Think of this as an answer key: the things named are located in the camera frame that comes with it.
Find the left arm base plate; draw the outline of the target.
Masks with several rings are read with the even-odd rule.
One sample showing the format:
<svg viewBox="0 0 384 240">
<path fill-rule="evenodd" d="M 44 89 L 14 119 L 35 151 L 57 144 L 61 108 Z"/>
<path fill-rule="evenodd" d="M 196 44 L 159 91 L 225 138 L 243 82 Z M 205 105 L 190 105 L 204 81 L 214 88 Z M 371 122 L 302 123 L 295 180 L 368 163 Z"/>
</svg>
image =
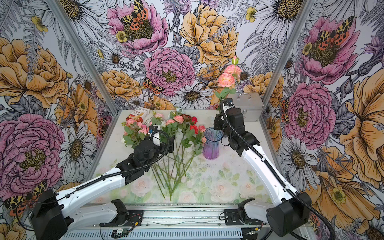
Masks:
<svg viewBox="0 0 384 240">
<path fill-rule="evenodd" d="M 100 223 L 101 227 L 138 227 L 141 226 L 144 211 L 127 209 L 121 200 L 112 200 L 111 204 L 116 208 L 115 216 Z"/>
</svg>

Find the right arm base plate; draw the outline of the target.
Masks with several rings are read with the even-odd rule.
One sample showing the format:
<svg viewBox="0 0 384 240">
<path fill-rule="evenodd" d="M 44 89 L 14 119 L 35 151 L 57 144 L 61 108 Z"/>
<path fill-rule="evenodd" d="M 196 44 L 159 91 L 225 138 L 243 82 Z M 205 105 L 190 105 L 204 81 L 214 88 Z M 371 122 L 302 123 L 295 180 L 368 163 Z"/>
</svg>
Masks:
<svg viewBox="0 0 384 240">
<path fill-rule="evenodd" d="M 238 204 L 237 209 L 225 209 L 224 221 L 226 226 L 252 225 L 262 226 L 265 222 L 259 219 L 251 219 L 245 211 L 245 204 L 253 201 L 254 198 L 247 199 Z"/>
</svg>

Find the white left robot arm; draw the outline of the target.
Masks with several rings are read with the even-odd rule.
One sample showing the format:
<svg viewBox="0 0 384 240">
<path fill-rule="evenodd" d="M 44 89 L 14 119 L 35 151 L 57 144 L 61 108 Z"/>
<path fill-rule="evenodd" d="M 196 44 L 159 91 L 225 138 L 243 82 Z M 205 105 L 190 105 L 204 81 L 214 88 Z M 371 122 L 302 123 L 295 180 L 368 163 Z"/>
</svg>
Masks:
<svg viewBox="0 0 384 240">
<path fill-rule="evenodd" d="M 77 187 L 57 193 L 43 192 L 31 213 L 31 224 L 38 240 L 59 240 L 67 232 L 100 225 L 101 227 L 134 227 L 139 214 L 131 214 L 121 200 L 101 206 L 86 205 L 98 197 L 139 179 L 153 164 L 174 151 L 175 138 L 164 143 L 157 135 L 141 141 L 127 159 L 108 172 Z"/>
</svg>

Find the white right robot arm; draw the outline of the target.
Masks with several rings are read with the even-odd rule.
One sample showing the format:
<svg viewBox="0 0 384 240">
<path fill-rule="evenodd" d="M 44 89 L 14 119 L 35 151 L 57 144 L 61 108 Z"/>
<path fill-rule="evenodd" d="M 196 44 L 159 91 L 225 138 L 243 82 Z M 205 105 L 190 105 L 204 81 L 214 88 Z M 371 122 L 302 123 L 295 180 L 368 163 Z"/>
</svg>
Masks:
<svg viewBox="0 0 384 240">
<path fill-rule="evenodd" d="M 293 197 L 297 190 L 277 171 L 259 140 L 246 131 L 241 109 L 221 107 L 221 112 L 215 117 L 214 129 L 222 130 L 228 136 L 230 147 L 253 169 L 271 198 L 269 204 L 258 203 L 253 198 L 239 203 L 240 222 L 243 225 L 268 223 L 279 237 L 290 234 L 301 240 L 295 230 L 309 220 L 310 197 L 306 194 L 299 194 L 299 200 Z"/>
</svg>

